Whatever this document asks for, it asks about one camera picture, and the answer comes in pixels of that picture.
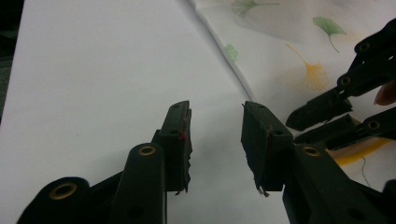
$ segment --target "screw hole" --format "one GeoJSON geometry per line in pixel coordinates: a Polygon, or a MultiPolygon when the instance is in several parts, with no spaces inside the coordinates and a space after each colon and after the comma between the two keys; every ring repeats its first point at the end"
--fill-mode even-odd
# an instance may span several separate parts
{"type": "Polygon", "coordinates": [[[370,121],[369,122],[369,128],[372,130],[378,129],[379,128],[379,123],[376,120],[370,121]]]}
{"type": "Polygon", "coordinates": [[[359,46],[359,51],[360,52],[364,52],[364,51],[366,51],[367,49],[369,49],[370,48],[370,43],[369,42],[364,42],[364,43],[362,43],[360,46],[359,46]]]}
{"type": "Polygon", "coordinates": [[[342,85],[348,85],[350,83],[350,77],[343,77],[342,79],[341,79],[341,84],[342,85]]]}
{"type": "Polygon", "coordinates": [[[303,150],[308,156],[320,156],[320,152],[314,147],[304,147],[303,150]]]}
{"type": "Polygon", "coordinates": [[[364,221],[366,219],[364,214],[361,211],[357,210],[357,209],[348,208],[346,211],[351,217],[355,218],[358,221],[364,221]]]}
{"type": "Polygon", "coordinates": [[[154,152],[155,152],[155,147],[141,147],[138,153],[141,156],[149,156],[154,152]]]}
{"type": "Polygon", "coordinates": [[[128,209],[128,211],[126,212],[128,218],[138,218],[143,216],[143,208],[140,206],[134,206],[130,209],[128,209]]]}
{"type": "Polygon", "coordinates": [[[49,193],[49,197],[52,200],[62,200],[74,194],[76,190],[77,190],[77,185],[75,183],[66,182],[54,188],[49,193]]]}

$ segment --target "green leaf print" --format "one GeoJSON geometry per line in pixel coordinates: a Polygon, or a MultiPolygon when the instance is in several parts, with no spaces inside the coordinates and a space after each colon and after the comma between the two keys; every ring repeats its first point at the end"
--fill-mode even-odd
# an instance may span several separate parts
{"type": "Polygon", "coordinates": [[[233,13],[244,18],[249,10],[256,6],[262,5],[279,5],[279,3],[257,4],[254,0],[236,0],[232,4],[233,13]]]}
{"type": "Polygon", "coordinates": [[[332,43],[331,36],[332,35],[346,35],[347,32],[345,32],[337,23],[332,21],[331,19],[323,18],[323,17],[315,17],[313,19],[314,24],[318,27],[320,27],[329,37],[330,43],[332,44],[332,47],[335,49],[335,51],[338,51],[338,49],[334,46],[332,43]]]}
{"type": "Polygon", "coordinates": [[[227,45],[224,49],[227,55],[231,58],[231,60],[235,62],[236,56],[238,56],[238,51],[236,51],[236,49],[230,44],[227,45]]]}

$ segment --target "white cloth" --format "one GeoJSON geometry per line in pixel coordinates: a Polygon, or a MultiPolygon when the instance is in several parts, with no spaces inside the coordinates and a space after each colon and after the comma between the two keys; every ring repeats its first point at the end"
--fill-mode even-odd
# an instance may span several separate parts
{"type": "MultiPolygon", "coordinates": [[[[283,123],[294,109],[335,87],[355,57],[355,45],[396,18],[392,0],[191,1],[250,99],[283,123]]],[[[350,98],[355,119],[392,107],[373,105],[376,92],[350,98]]],[[[395,147],[392,142],[367,156],[364,169],[374,189],[395,178],[395,147]]],[[[343,169],[365,184],[362,163],[343,169]]]]}

